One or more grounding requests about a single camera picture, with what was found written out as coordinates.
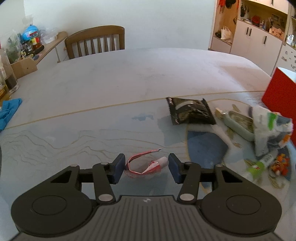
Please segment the red white small wrapper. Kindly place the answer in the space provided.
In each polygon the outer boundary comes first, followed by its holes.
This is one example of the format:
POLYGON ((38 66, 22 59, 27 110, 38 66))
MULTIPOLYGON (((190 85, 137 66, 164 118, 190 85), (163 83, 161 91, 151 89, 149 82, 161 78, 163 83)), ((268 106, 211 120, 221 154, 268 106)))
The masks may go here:
POLYGON ((169 161, 166 156, 155 157, 154 153, 160 151, 161 149, 150 150, 131 156, 126 161, 125 174, 130 178, 142 178, 161 172, 169 161))

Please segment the black snack packet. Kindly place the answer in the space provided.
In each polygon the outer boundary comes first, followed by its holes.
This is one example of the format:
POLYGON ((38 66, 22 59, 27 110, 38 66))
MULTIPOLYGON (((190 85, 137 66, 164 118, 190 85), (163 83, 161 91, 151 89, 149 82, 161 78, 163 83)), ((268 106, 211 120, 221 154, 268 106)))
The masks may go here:
POLYGON ((216 120, 208 106, 208 102, 202 100, 166 97, 173 125, 203 124, 215 125, 216 120))

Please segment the green correction tape dispenser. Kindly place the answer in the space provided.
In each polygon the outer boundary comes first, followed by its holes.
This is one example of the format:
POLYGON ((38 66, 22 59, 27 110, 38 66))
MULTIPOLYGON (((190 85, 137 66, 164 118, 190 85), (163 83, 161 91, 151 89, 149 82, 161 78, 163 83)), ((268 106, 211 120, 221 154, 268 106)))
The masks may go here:
POLYGON ((253 119, 236 111, 215 109, 215 115, 231 130, 249 142, 254 142, 253 119))

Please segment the small orange toy figure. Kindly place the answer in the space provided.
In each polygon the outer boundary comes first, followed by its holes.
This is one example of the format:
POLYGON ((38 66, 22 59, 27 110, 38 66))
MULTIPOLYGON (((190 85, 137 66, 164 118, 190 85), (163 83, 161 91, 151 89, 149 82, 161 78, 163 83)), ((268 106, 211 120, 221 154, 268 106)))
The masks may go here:
POLYGON ((279 154, 270 168, 276 176, 287 176, 290 168, 290 158, 284 153, 279 154))

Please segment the red cardboard box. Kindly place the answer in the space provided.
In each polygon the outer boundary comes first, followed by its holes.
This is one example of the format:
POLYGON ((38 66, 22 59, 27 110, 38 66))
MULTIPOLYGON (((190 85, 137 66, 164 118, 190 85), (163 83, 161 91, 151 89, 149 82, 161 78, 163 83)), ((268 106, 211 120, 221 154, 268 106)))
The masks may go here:
POLYGON ((270 111, 291 118, 295 124, 295 72, 276 68, 262 97, 262 102, 270 111))

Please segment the small green white tube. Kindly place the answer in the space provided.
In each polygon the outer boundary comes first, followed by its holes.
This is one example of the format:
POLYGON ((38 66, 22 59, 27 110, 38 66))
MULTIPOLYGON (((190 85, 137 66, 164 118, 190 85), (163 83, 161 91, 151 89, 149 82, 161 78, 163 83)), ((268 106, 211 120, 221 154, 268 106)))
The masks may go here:
POLYGON ((266 154, 255 164, 251 165, 242 175, 243 178, 247 179, 250 182, 254 182, 262 175, 262 172, 272 164, 272 162, 276 159, 277 156, 278 150, 272 150, 270 153, 266 154))

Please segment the blue cloth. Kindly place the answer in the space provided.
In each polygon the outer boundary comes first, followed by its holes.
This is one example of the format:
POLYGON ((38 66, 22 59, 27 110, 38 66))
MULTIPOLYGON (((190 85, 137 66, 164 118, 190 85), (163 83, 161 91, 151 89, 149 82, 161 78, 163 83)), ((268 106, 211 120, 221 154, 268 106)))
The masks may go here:
POLYGON ((5 100, 1 107, 0 112, 0 130, 3 131, 6 125, 9 123, 13 115, 16 113, 20 105, 22 104, 21 98, 5 100))

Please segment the low wooden side cabinet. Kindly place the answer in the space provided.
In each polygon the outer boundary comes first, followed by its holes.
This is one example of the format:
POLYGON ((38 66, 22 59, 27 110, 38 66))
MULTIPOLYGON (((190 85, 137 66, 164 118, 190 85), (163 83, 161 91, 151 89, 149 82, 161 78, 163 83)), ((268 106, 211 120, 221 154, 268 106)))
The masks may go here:
POLYGON ((27 57, 11 65, 17 79, 22 78, 37 70, 54 67, 60 62, 68 60, 65 46, 67 32, 59 32, 57 39, 44 45, 44 49, 37 54, 38 58, 27 57))

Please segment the white tote bag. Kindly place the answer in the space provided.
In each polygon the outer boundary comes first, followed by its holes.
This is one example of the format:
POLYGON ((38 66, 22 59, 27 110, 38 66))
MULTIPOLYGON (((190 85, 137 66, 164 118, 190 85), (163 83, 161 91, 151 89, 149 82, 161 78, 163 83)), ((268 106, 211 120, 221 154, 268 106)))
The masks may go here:
POLYGON ((232 33, 228 27, 224 26, 221 29, 221 40, 230 40, 232 37, 232 33))

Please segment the wooden chair at wall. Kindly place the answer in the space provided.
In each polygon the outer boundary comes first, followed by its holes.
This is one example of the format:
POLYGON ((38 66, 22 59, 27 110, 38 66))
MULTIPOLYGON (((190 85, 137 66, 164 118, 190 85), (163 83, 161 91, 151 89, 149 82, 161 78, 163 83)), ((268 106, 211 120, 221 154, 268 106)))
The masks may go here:
POLYGON ((125 28, 107 25, 76 32, 65 39, 69 59, 125 49, 125 28))

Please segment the white wall cabinet unit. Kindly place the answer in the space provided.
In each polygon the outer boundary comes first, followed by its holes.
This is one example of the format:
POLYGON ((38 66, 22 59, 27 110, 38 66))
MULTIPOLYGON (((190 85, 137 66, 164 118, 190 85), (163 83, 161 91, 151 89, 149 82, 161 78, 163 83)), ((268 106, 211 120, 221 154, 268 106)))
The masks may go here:
POLYGON ((291 1, 217 1, 210 50, 244 57, 268 75, 295 71, 295 6, 291 1), (221 40, 221 29, 232 33, 221 40))

